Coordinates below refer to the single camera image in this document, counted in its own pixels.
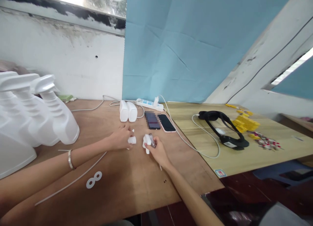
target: black headphones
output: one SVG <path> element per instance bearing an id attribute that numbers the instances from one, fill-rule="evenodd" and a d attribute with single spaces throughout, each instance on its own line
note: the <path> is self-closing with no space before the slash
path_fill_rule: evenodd
<path id="1" fill-rule="evenodd" d="M 229 129 L 236 132 L 240 138 L 235 139 L 235 138 L 232 138 L 230 136 L 225 136 L 225 135 L 219 134 L 216 131 L 216 129 L 214 128 L 214 126 L 212 126 L 212 124 L 210 123 L 210 121 L 216 121 L 218 118 L 220 118 L 222 120 L 222 122 L 224 123 L 225 126 L 227 126 Z M 205 120 L 208 123 L 210 128 L 219 137 L 222 144 L 224 144 L 224 145 L 226 145 L 226 146 L 228 146 L 234 150 L 244 150 L 245 147 L 249 146 L 249 142 L 245 140 L 244 136 L 238 131 L 238 129 L 234 126 L 234 124 L 231 122 L 229 117 L 226 116 L 226 114 L 224 114 L 220 111 L 208 111 L 208 112 L 207 111 L 200 111 L 199 112 L 199 119 Z"/>

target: blue cloth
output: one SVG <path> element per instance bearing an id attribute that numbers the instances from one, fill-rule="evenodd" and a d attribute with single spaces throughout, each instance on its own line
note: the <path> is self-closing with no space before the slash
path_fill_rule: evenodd
<path id="1" fill-rule="evenodd" d="M 289 74 L 272 91 L 313 99 L 313 56 Z"/>
<path id="2" fill-rule="evenodd" d="M 127 0 L 123 99 L 202 103 L 288 0 Z"/>

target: blue stool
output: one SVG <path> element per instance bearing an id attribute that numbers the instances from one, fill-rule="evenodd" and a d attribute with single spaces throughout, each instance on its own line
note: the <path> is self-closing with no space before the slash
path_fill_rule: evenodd
<path id="1" fill-rule="evenodd" d="M 290 172 L 290 171 L 296 171 L 299 169 L 307 169 L 307 170 L 313 171 L 312 167 L 308 167 L 306 165 L 303 165 L 299 161 L 291 160 L 291 161 L 282 162 L 282 163 L 275 164 L 272 166 L 267 166 L 267 167 L 257 169 L 253 172 L 253 174 L 258 179 L 261 179 L 261 180 L 268 179 L 268 178 L 275 179 L 275 180 L 281 181 L 283 183 L 289 184 L 290 187 L 302 184 L 304 182 L 307 182 L 307 181 L 313 179 L 313 176 L 311 176 L 311 177 L 305 178 L 305 179 L 300 180 L 300 181 L 294 181 L 294 180 L 287 179 L 287 178 L 280 176 L 280 174 Z"/>

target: phone screen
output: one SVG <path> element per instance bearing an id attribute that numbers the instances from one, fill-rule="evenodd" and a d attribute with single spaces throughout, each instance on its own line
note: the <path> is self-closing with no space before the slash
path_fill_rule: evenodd
<path id="1" fill-rule="evenodd" d="M 152 129 L 152 130 L 161 129 L 160 124 L 159 124 L 159 120 L 157 119 L 154 112 L 152 112 L 152 111 L 144 112 L 144 116 L 147 120 L 149 129 Z"/>
<path id="2" fill-rule="evenodd" d="M 159 114 L 158 117 L 165 131 L 176 131 L 175 127 L 165 114 Z"/>

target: wooden table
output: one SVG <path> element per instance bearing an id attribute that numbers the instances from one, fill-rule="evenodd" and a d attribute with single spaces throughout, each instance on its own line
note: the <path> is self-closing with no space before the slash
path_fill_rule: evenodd
<path id="1" fill-rule="evenodd" d="M 278 121 L 280 124 L 286 127 L 289 127 L 295 131 L 298 131 L 301 134 L 304 134 L 308 137 L 313 138 L 313 123 L 312 122 L 304 121 L 300 118 L 287 115 L 284 113 L 281 113 L 280 115 L 281 115 L 281 119 Z M 313 167 L 313 155 L 298 158 L 297 160 L 300 161 L 304 165 Z"/>
<path id="2" fill-rule="evenodd" d="M 77 100 L 67 106 L 71 110 L 94 108 L 99 102 Z M 72 145 L 59 142 L 53 147 L 38 147 L 38 157 L 30 165 L 60 154 L 58 149 L 76 149 L 99 141 L 125 124 L 119 120 L 119 106 L 110 107 L 109 102 L 105 101 L 94 111 L 73 112 L 80 127 L 78 140 Z M 131 123 L 131 127 L 135 129 L 137 139 L 131 150 L 108 152 L 84 177 L 36 207 L 35 203 L 71 183 L 100 156 L 26 199 L 9 212 L 14 225 L 99 226 L 180 201 L 166 172 L 160 170 L 152 155 L 145 153 L 142 141 L 146 133 L 160 137 L 169 158 L 198 194 L 224 187 L 202 157 L 187 146 L 177 133 L 149 130 L 145 118 Z M 101 180 L 92 189 L 87 189 L 87 180 L 97 171 L 102 171 Z"/>
<path id="3" fill-rule="evenodd" d="M 217 145 L 215 141 L 203 130 L 198 128 L 192 121 L 191 116 L 198 114 L 199 111 L 221 111 L 231 120 L 234 120 L 239 114 L 237 109 L 227 107 L 222 104 L 192 104 L 192 103 L 168 103 L 170 114 L 189 139 L 193 146 L 208 156 L 216 156 Z M 313 154 L 313 139 L 288 127 L 285 127 L 275 121 L 265 118 L 259 114 L 254 114 L 251 119 L 259 122 L 261 125 L 256 130 L 266 137 L 272 138 L 281 144 L 285 150 L 270 151 L 264 150 L 258 146 L 247 133 L 244 137 L 250 145 L 242 151 L 236 151 L 220 143 L 221 153 L 219 158 L 211 159 L 204 157 L 212 170 L 222 169 L 227 176 L 254 170 L 257 168 L 273 165 L 276 163 L 304 157 Z M 205 120 L 199 120 L 194 117 L 196 123 L 205 127 L 218 141 L 218 136 L 208 126 Z M 220 119 L 212 122 L 216 128 L 221 128 L 226 135 L 239 138 L 238 135 L 226 128 Z"/>

